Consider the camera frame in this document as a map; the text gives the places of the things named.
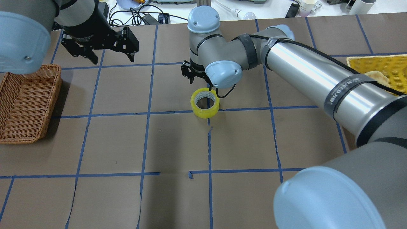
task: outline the orange object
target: orange object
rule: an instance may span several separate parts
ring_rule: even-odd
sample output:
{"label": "orange object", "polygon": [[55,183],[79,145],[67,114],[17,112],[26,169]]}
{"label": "orange object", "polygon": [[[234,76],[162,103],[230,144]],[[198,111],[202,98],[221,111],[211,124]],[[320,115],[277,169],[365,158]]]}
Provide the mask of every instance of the orange object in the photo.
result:
{"label": "orange object", "polygon": [[61,89],[61,67],[45,64],[31,74],[7,73],[0,84],[0,143],[43,138]]}

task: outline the light blue round object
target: light blue round object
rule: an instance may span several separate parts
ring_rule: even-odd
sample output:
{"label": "light blue round object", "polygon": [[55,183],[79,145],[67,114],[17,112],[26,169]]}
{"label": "light blue round object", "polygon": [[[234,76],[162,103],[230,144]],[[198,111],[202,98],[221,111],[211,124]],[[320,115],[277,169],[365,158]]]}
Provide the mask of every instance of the light blue round object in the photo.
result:
{"label": "light blue round object", "polygon": [[377,208],[349,177],[329,167],[304,169],[274,196],[279,229],[386,229]]}
{"label": "light blue round object", "polygon": [[213,86],[219,89],[230,88],[242,79],[242,68],[236,62],[220,60],[210,63],[205,68]]}
{"label": "light blue round object", "polygon": [[188,29],[193,33],[211,33],[219,28],[218,12],[209,6],[195,7],[188,16]]}
{"label": "light blue round object", "polygon": [[37,21],[0,11],[0,71],[29,74],[37,71],[50,46],[51,36]]}
{"label": "light blue round object", "polygon": [[140,9],[140,7],[144,6],[145,4],[148,4],[149,1],[150,0],[146,0],[145,3],[139,4],[133,0],[117,0],[117,5],[119,5],[121,8],[123,8],[125,10],[130,10],[130,8]]}
{"label": "light blue round object", "polygon": [[291,29],[290,29],[290,27],[288,27],[287,25],[285,25],[285,24],[280,24],[280,25],[276,25],[276,26],[270,26],[270,27],[267,27],[267,29],[268,28],[278,28],[278,29],[280,29],[281,31],[283,31],[284,33],[285,33],[285,35],[288,37],[288,38],[290,38],[291,40],[295,40],[295,36],[294,36],[294,33],[291,31]]}

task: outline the robotic arm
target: robotic arm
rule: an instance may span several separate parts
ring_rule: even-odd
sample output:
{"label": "robotic arm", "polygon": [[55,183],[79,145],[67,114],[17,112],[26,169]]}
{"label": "robotic arm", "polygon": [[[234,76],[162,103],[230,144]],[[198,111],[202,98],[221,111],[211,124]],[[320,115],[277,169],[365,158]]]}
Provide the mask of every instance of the robotic arm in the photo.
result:
{"label": "robotic arm", "polygon": [[393,96],[366,75],[293,42],[287,26],[226,42],[219,23],[218,13],[207,6],[189,15],[190,62],[181,69],[190,83],[200,77],[210,88],[228,88],[242,70],[264,64],[357,137],[356,150],[281,184],[274,196],[277,226],[404,228],[407,97]]}
{"label": "robotic arm", "polygon": [[27,74],[38,70],[56,21],[61,44],[74,56],[97,64],[94,49],[125,53],[134,62],[138,40],[128,27],[110,28],[97,0],[0,0],[0,71]]}

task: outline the yellow basket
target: yellow basket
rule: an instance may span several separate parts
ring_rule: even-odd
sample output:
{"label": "yellow basket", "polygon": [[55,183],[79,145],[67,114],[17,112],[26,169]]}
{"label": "yellow basket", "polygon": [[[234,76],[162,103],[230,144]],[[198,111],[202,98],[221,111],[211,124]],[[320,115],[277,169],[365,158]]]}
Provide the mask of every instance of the yellow basket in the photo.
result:
{"label": "yellow basket", "polygon": [[347,57],[346,62],[360,73],[382,72],[392,89],[407,93],[407,55]]}

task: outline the yellow tape roll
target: yellow tape roll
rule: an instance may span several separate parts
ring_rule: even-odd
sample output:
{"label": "yellow tape roll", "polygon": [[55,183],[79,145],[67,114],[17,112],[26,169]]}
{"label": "yellow tape roll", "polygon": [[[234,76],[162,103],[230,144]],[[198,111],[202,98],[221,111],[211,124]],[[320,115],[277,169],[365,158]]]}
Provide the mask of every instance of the yellow tape roll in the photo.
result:
{"label": "yellow tape roll", "polygon": [[[214,104],[208,109],[201,109],[197,106],[197,103],[202,98],[209,98],[213,100]],[[215,91],[209,91],[209,88],[200,88],[196,90],[191,96],[192,111],[196,116],[203,119],[212,118],[219,110],[219,98],[216,96]]]}

